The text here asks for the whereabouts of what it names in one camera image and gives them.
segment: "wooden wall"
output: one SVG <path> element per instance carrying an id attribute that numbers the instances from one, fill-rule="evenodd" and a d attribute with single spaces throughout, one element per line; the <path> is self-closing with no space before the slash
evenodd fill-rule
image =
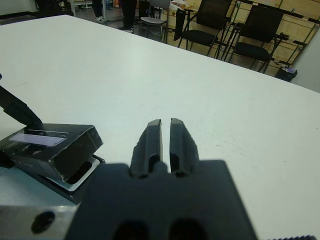
<path id="1" fill-rule="evenodd" d="M 201 0 L 186 0 L 186 2 L 193 6 L 195 9 L 198 9 L 201 3 Z M 312 37 L 314 36 L 315 32 L 317 31 L 319 25 L 314 24 L 310 21 L 307 21 L 308 18 L 313 18 L 318 20 L 320 18 L 320 0 L 255 0 L 256 3 L 261 3 L 269 6 L 273 6 L 276 8 L 284 9 L 287 11 L 293 11 L 294 13 L 304 15 L 305 18 L 297 18 L 290 15 L 284 15 L 281 21 L 281 24 L 278 28 L 277 33 L 284 33 L 290 36 L 288 41 L 283 41 L 277 50 L 275 51 L 273 57 L 275 58 L 275 61 L 271 61 L 270 65 L 266 71 L 266 74 L 275 76 L 277 73 L 279 67 L 285 66 L 284 64 L 279 63 L 279 61 L 289 62 L 292 64 L 299 54 L 300 50 L 302 49 L 301 45 L 298 45 L 296 43 L 293 43 L 293 41 L 299 41 L 302 43 L 308 44 Z M 231 21 L 235 23 L 244 23 L 249 15 L 250 9 L 252 5 L 246 4 L 241 1 L 233 0 L 231 3 L 231 6 L 229 8 L 228 17 L 231 17 Z M 163 11 L 162 17 L 165 19 L 166 17 L 166 11 Z M 175 11 L 169 10 L 169 28 L 175 29 L 176 26 L 176 13 Z M 196 19 L 194 19 L 190 23 L 190 29 L 197 29 L 202 30 L 208 33 L 216 33 L 217 31 L 203 26 L 196 23 Z M 225 43 L 227 42 L 227 39 L 229 38 L 231 34 L 232 26 L 229 28 L 229 31 L 227 33 L 227 37 L 225 39 Z M 168 34 L 168 44 L 177 46 L 179 41 L 173 41 L 174 38 L 174 32 L 169 30 Z M 261 42 L 241 37 L 241 41 L 245 43 L 251 43 L 257 46 L 261 46 Z M 265 44 L 264 47 L 271 52 L 271 49 L 273 47 L 273 43 Z M 186 41 L 183 40 L 181 43 L 180 48 L 186 49 Z M 194 43 L 192 46 L 192 52 L 196 52 L 199 54 L 207 54 L 209 47 L 203 46 L 200 44 Z M 213 57 L 216 53 L 217 46 L 214 45 L 211 52 L 210 57 Z M 232 59 L 232 63 L 245 67 L 250 68 L 250 66 L 253 63 L 253 60 L 251 58 L 243 57 L 243 56 L 237 56 L 235 55 Z M 260 68 L 262 63 L 259 61 L 254 62 L 253 70 L 258 70 Z"/>

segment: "black pants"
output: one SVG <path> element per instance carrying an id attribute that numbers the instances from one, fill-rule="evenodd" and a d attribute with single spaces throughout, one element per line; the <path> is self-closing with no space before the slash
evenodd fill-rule
<path id="1" fill-rule="evenodd" d="M 102 17 L 102 0 L 92 0 L 92 7 L 95 17 Z"/>
<path id="2" fill-rule="evenodd" d="M 122 0 L 123 24 L 125 27 L 134 25 L 137 0 Z"/>

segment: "metal plate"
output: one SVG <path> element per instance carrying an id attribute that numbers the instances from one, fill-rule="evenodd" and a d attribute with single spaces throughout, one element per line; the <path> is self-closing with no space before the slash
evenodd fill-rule
<path id="1" fill-rule="evenodd" d="M 62 240 L 76 210 L 77 206 L 0 206 L 0 240 Z M 44 223 L 43 219 L 35 223 L 36 217 L 48 212 L 54 216 L 52 223 L 47 224 L 43 232 L 34 233 L 32 226 Z"/>

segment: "white chair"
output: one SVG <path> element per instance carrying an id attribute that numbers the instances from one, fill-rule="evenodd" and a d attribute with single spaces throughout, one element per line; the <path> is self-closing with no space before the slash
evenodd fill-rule
<path id="1" fill-rule="evenodd" d="M 166 10 L 166 20 L 161 19 L 161 13 L 159 13 L 159 19 L 151 17 L 151 11 L 149 10 L 149 16 L 143 16 L 140 18 L 140 36 L 142 32 L 142 23 L 146 24 L 146 37 L 149 35 L 149 26 L 159 26 L 160 27 L 160 39 L 162 39 L 162 29 L 165 24 L 165 35 L 164 42 L 168 42 L 168 25 L 169 25 L 169 5 L 171 0 L 149 0 L 150 10 L 151 7 L 160 8 Z"/>

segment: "white table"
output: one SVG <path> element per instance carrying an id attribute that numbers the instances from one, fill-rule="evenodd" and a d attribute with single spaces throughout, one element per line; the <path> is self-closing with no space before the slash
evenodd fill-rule
<path id="1" fill-rule="evenodd" d="M 158 118 L 169 163 L 179 118 L 201 159 L 227 162 L 259 239 L 320 239 L 319 93 L 70 16 L 4 25 L 0 36 L 0 84 L 44 123 L 95 125 L 107 163 L 129 164 Z M 0 122 L 0 139 L 23 127 L 3 112 Z M 70 202 L 2 168 L 0 204 Z"/>

